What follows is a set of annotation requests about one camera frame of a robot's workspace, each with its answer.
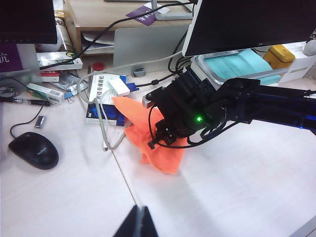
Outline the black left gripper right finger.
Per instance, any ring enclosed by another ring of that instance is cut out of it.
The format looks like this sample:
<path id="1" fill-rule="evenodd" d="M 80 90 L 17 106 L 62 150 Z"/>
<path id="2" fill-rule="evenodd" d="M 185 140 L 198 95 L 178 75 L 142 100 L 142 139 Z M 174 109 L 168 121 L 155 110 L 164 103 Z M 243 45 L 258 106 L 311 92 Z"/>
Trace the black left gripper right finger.
<path id="1" fill-rule="evenodd" d="M 158 233 L 147 206 L 143 206 L 141 209 L 140 237 L 158 237 Z"/>

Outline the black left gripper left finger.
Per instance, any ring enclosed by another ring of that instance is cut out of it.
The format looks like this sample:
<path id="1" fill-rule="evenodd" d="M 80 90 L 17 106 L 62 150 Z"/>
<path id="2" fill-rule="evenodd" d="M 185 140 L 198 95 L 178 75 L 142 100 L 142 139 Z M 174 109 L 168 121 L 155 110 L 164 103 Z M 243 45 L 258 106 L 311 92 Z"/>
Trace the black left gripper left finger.
<path id="1" fill-rule="evenodd" d="M 135 231 L 138 206 L 134 205 L 113 237 L 132 237 Z"/>

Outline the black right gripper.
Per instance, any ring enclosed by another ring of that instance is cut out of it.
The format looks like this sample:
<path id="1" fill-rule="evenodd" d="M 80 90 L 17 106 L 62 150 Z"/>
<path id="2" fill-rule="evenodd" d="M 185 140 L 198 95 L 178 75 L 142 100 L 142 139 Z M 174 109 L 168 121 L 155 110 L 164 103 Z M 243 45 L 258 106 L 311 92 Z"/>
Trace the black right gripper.
<path id="1" fill-rule="evenodd" d="M 224 109 L 211 99 L 216 89 L 208 79 L 201 80 L 190 70 L 166 87 L 147 94 L 150 106 L 157 106 L 163 119 L 155 124 L 156 136 L 150 134 L 147 143 L 151 150 L 162 141 L 171 146 L 177 139 L 187 138 L 202 130 L 201 138 L 224 126 Z"/>

